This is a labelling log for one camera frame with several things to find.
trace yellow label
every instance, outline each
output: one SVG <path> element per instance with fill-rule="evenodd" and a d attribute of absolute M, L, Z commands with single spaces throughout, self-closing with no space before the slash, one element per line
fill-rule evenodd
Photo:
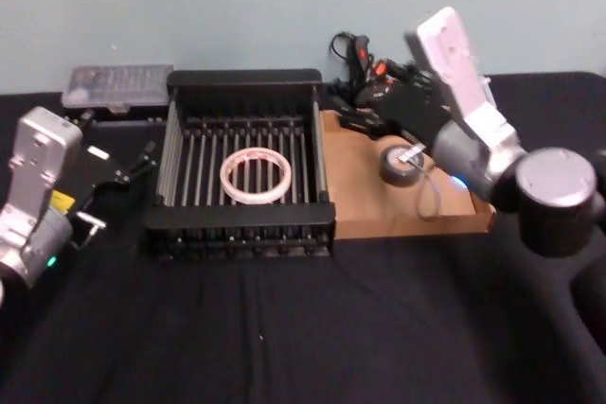
<path fill-rule="evenodd" d="M 67 213 L 69 209 L 72 208 L 75 201 L 76 200 L 71 196 L 67 196 L 57 190 L 53 191 L 53 194 L 50 196 L 50 206 L 63 214 Z"/>

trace black tablecloth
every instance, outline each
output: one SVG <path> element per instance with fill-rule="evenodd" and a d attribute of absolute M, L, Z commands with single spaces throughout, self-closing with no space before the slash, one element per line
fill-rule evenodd
<path fill-rule="evenodd" d="M 606 79 L 492 88 L 528 149 L 606 145 Z M 17 116 L 58 99 L 0 97 L 0 162 Z M 158 133 L 93 135 L 127 159 Z M 606 356 L 569 289 L 606 253 L 599 232 L 565 259 L 500 216 L 487 236 L 342 242 L 332 259 L 159 266 L 136 249 L 138 197 L 101 201 L 121 222 L 0 312 L 2 402 L 606 402 Z"/>

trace blue led light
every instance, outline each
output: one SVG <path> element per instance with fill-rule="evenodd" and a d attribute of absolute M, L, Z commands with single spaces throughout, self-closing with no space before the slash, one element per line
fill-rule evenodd
<path fill-rule="evenodd" d="M 458 184 L 459 186 L 462 186 L 463 188 L 467 189 L 467 185 L 465 184 L 465 182 L 463 182 L 461 179 L 459 179 L 458 177 L 452 177 L 451 179 L 453 179 L 453 182 L 455 182 L 456 184 Z"/>

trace black dish rack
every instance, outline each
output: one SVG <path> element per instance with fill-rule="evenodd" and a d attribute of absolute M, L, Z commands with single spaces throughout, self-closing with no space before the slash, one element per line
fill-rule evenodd
<path fill-rule="evenodd" d="M 334 237 L 322 151 L 316 70 L 176 71 L 153 204 L 148 248 L 170 259 L 326 255 Z M 265 147 L 290 162 L 281 200 L 243 205 L 224 194 L 219 170 L 237 149 Z M 250 162 L 232 183 L 251 192 L 277 184 L 278 170 Z"/>

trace clear plastic box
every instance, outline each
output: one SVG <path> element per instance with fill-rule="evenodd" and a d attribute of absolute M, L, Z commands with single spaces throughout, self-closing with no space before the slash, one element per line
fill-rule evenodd
<path fill-rule="evenodd" d="M 126 114 L 133 107 L 166 106 L 172 65 L 79 66 L 72 72 L 62 105 L 67 109 L 107 108 Z"/>

